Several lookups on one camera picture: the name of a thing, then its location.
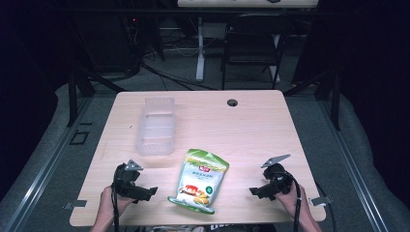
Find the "black chair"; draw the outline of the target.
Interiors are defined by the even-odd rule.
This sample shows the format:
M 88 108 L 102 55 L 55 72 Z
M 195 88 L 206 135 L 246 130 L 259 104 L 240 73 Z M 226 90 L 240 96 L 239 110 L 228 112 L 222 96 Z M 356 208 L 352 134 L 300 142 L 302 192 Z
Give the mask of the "black chair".
M 282 14 L 240 14 L 228 20 L 220 63 L 221 89 L 225 89 L 226 67 L 259 66 L 272 72 L 272 88 L 276 87 L 278 71 L 286 39 L 293 31 L 293 20 Z

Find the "grey metal table bracket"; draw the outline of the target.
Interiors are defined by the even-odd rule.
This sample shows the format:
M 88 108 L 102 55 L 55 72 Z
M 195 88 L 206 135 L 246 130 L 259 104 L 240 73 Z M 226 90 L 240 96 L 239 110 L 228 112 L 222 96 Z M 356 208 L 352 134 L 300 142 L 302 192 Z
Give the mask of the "grey metal table bracket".
M 84 208 L 87 204 L 86 200 L 74 200 L 72 202 L 66 202 L 64 205 L 65 210 L 73 210 L 74 208 Z
M 316 198 L 310 198 L 309 202 L 313 206 L 326 206 L 332 202 L 332 198 L 330 196 L 321 196 Z

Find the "aluminium floor rail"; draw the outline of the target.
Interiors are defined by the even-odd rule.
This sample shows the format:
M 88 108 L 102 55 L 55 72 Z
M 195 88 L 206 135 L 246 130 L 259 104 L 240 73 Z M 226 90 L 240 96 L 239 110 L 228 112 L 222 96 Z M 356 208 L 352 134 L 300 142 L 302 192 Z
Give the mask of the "aluminium floor rail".
M 69 140 L 75 135 L 79 121 L 84 118 L 93 98 L 80 101 L 77 116 L 70 127 L 69 105 L 59 101 L 57 109 L 40 142 L 15 182 L 0 201 L 0 232 L 20 232 L 41 198 L 61 161 Z
M 352 154 L 347 146 L 347 143 L 340 130 L 337 130 L 331 119 L 331 110 L 325 101 L 319 101 L 318 106 L 325 117 L 325 121 L 330 128 L 333 136 L 337 141 L 337 145 L 341 150 L 341 159 L 347 174 L 352 182 L 352 185 L 359 197 L 361 205 L 366 213 L 367 219 L 373 229 L 373 232 L 389 232 L 389 229 L 382 218 L 375 200 L 371 195 L 369 188 L 363 178 L 359 167 L 354 161 Z

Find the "clear plastic container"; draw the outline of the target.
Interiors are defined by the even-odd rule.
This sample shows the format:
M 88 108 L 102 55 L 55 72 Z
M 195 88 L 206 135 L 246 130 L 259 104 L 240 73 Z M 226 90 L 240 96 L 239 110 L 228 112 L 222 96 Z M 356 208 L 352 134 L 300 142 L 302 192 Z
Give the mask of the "clear plastic container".
M 136 136 L 141 156 L 169 156 L 174 151 L 175 101 L 173 98 L 146 98 Z

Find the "white desk leg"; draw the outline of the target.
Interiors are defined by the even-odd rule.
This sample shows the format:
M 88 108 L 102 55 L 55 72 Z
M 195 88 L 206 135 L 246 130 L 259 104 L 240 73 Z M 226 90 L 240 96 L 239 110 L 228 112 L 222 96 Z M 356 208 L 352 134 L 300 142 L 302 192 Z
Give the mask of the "white desk leg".
M 203 39 L 203 21 L 201 17 L 198 19 L 197 37 L 198 37 L 198 57 L 197 57 L 195 80 L 203 81 L 204 80 L 204 68 L 205 68 L 205 56 L 204 56 L 204 39 Z

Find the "green and white snack bag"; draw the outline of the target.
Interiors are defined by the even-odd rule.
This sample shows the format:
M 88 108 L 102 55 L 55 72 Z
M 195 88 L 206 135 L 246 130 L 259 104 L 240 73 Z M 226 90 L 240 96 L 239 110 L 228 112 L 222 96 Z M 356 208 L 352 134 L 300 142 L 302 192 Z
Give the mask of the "green and white snack bag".
M 201 149 L 189 149 L 183 161 L 175 196 L 169 202 L 189 210 L 213 215 L 214 199 L 218 195 L 229 163 Z

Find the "person's right hand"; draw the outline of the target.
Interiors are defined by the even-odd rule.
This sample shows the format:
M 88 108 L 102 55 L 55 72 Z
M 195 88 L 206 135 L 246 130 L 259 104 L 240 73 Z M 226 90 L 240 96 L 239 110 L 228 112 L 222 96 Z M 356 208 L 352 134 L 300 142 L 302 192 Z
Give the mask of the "person's right hand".
M 298 185 L 292 184 L 290 191 L 286 194 L 277 193 L 275 198 L 282 204 L 285 211 L 291 216 L 294 217 L 296 214 L 297 201 L 301 201 L 301 208 L 299 214 L 299 222 L 307 221 L 311 218 L 310 210 L 307 203 L 305 189 Z

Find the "person's left hand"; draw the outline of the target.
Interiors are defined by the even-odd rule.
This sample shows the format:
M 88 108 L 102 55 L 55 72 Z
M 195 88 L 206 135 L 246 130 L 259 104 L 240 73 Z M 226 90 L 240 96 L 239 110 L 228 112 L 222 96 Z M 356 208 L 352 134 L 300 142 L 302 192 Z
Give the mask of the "person's left hand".
M 114 219 L 114 208 L 111 201 L 112 188 L 106 187 L 101 193 L 101 201 L 98 212 L 99 221 L 104 222 L 105 224 L 111 224 Z M 133 199 L 128 197 L 123 197 L 117 195 L 117 209 L 119 215 L 122 215 L 124 211 L 131 205 Z

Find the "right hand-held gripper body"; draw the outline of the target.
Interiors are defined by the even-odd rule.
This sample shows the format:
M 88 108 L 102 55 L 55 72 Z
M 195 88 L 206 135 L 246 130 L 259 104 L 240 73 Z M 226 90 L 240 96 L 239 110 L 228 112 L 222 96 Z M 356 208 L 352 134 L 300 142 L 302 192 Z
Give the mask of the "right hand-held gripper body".
M 274 194 L 279 192 L 288 193 L 292 185 L 293 179 L 289 172 L 280 164 L 282 160 L 289 158 L 290 155 L 281 155 L 267 159 L 261 167 L 264 168 L 263 176 L 269 181 L 267 185 L 271 185 Z

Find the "black metal stand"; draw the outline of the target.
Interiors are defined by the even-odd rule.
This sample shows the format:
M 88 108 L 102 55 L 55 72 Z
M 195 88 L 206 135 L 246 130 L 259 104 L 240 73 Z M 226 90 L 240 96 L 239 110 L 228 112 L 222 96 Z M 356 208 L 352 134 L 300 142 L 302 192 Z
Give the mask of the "black metal stand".
M 91 69 L 85 68 L 79 62 L 74 62 L 68 82 L 70 107 L 68 127 L 71 127 L 78 117 L 77 92 L 80 92 L 86 98 L 92 98 L 95 95 L 96 90 L 91 83 L 92 80 L 99 82 L 116 93 L 125 91 L 124 88 L 119 87 L 111 81 L 103 78 Z
M 313 94 L 317 101 L 331 99 L 330 119 L 335 129 L 339 131 L 340 77 L 337 71 L 325 71 L 312 79 L 297 84 L 283 94 L 293 96 L 314 83 L 318 84 Z

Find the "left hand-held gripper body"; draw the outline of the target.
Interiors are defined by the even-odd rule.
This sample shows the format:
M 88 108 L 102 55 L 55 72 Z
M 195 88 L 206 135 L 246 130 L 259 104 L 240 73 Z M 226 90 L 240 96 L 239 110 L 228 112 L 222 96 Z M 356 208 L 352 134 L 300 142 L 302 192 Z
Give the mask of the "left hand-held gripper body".
M 132 159 L 127 163 L 122 163 L 117 166 L 114 172 L 113 183 L 111 184 L 114 199 L 117 198 L 117 195 L 131 199 L 141 199 L 143 201 L 149 201 L 151 199 L 151 197 L 145 197 L 143 195 L 144 188 L 135 184 L 142 169 L 143 167 Z

